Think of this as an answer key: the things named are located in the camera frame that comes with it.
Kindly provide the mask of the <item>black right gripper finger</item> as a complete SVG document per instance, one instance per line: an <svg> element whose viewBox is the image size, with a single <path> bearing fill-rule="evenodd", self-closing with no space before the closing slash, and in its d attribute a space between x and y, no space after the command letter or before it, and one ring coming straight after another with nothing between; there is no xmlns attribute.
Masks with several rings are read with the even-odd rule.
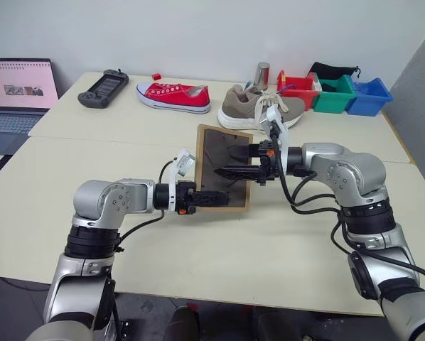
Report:
<svg viewBox="0 0 425 341"><path fill-rule="evenodd" d="M252 159L250 145L233 145L227 148L231 159L235 161L248 161Z"/></svg>
<svg viewBox="0 0 425 341"><path fill-rule="evenodd" d="M259 166L231 165L216 168L214 172L222 178L229 180L258 180Z"/></svg>

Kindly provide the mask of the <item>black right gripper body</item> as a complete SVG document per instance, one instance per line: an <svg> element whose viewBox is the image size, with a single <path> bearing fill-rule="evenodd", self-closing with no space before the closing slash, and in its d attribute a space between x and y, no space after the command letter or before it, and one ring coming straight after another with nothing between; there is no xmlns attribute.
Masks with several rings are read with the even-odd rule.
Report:
<svg viewBox="0 0 425 341"><path fill-rule="evenodd" d="M264 140L258 144L249 146L249 155L259 159L259 166L256 175L256 182L265 186L267 181L273 181L279 177L279 168L276 160L274 144L269 140Z"/></svg>

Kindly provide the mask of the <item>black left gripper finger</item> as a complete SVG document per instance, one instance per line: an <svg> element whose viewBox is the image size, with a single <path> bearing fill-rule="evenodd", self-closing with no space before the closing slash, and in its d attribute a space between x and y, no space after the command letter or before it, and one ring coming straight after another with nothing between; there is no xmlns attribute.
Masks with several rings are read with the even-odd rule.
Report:
<svg viewBox="0 0 425 341"><path fill-rule="evenodd" d="M196 200L229 200L229 194L227 192L220 191L196 191Z"/></svg>
<svg viewBox="0 0 425 341"><path fill-rule="evenodd" d="M229 200L227 198L201 198L195 202L196 207L221 208L227 207Z"/></svg>

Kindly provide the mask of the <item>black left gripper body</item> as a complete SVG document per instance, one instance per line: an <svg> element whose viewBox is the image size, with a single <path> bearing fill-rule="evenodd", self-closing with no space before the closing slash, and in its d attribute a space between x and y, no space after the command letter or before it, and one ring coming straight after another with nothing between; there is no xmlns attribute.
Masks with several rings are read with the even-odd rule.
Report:
<svg viewBox="0 0 425 341"><path fill-rule="evenodd" d="M176 184L176 212L179 215L194 215L196 184L193 181L178 181Z"/></svg>

